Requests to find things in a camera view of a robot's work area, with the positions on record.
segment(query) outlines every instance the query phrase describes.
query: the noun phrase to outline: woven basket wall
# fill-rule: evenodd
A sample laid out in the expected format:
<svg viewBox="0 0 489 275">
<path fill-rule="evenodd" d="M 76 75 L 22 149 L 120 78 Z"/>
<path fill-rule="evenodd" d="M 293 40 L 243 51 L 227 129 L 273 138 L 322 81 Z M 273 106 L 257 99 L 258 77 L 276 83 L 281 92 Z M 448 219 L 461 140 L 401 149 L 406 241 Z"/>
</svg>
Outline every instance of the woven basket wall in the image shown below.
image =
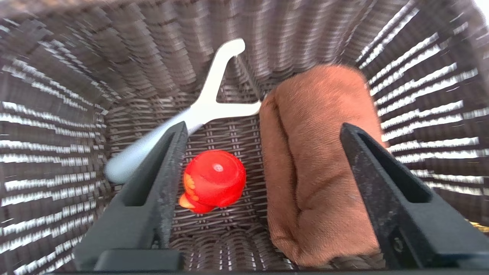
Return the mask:
<svg viewBox="0 0 489 275">
<path fill-rule="evenodd" d="M 0 275 L 72 270 L 113 196 L 106 160 L 196 100 L 214 51 L 238 37 L 257 81 L 230 62 L 220 101 L 320 63 L 359 67 L 393 154 L 489 224 L 489 35 L 470 0 L 3 0 L 0 18 Z M 297 269 L 266 229 L 258 117 L 205 125 L 185 161 L 208 149 L 239 157 L 248 182 L 232 207 L 176 206 L 185 268 Z M 325 264 L 381 267 L 381 255 Z"/>
</svg>

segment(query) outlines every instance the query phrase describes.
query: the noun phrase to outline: folded brown cloth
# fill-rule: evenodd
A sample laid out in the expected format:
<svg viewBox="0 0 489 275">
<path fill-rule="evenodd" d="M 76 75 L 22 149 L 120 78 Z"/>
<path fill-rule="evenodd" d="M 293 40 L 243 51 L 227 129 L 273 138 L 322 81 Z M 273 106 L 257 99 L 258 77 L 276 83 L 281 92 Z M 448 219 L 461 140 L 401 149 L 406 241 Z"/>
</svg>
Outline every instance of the folded brown cloth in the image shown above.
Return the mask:
<svg viewBox="0 0 489 275">
<path fill-rule="evenodd" d="M 344 122 L 381 143 L 366 81 L 345 66 L 319 66 L 288 79 L 260 110 L 271 239 L 301 266 L 378 251 L 339 139 Z"/>
</svg>

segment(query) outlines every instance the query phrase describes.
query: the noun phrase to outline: rubber duck beak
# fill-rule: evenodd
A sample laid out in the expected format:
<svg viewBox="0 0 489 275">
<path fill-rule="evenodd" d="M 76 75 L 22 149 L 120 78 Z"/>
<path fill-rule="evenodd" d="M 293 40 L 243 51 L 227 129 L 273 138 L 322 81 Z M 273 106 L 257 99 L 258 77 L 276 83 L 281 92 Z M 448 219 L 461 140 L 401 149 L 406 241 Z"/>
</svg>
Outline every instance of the rubber duck beak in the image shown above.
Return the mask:
<svg viewBox="0 0 489 275">
<path fill-rule="evenodd" d="M 178 204 L 183 208 L 193 209 L 195 206 L 188 201 L 187 196 L 183 194 L 178 200 Z"/>
</svg>

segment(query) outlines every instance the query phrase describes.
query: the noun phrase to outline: red rubber duck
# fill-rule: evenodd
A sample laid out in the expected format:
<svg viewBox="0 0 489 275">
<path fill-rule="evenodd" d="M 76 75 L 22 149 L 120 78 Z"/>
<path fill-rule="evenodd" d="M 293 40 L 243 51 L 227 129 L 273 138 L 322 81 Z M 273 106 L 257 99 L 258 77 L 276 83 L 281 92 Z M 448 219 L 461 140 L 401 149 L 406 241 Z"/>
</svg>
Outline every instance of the red rubber duck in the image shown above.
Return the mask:
<svg viewBox="0 0 489 275">
<path fill-rule="evenodd" d="M 197 155 L 183 173 L 185 193 L 178 204 L 204 214 L 235 203 L 246 183 L 245 166 L 234 155 L 220 150 Z"/>
</svg>

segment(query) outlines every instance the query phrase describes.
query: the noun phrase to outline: wicker basket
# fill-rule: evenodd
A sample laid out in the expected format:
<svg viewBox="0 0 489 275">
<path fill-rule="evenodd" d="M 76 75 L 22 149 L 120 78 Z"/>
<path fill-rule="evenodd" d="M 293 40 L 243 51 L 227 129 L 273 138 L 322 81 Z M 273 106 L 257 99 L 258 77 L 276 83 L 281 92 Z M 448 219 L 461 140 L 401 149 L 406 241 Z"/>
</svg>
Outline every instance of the wicker basket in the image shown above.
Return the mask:
<svg viewBox="0 0 489 275">
<path fill-rule="evenodd" d="M 114 194 L 106 160 L 188 107 L 238 37 L 264 92 L 320 63 L 362 69 L 393 154 L 489 224 L 489 35 L 470 0 L 3 0 L 0 18 L 0 274 L 72 270 Z M 219 100 L 247 100 L 251 85 L 230 62 Z M 212 121 L 189 138 L 186 162 L 227 150 L 248 182 L 232 207 L 176 206 L 171 246 L 187 270 L 298 269 L 269 239 L 258 123 Z"/>
</svg>

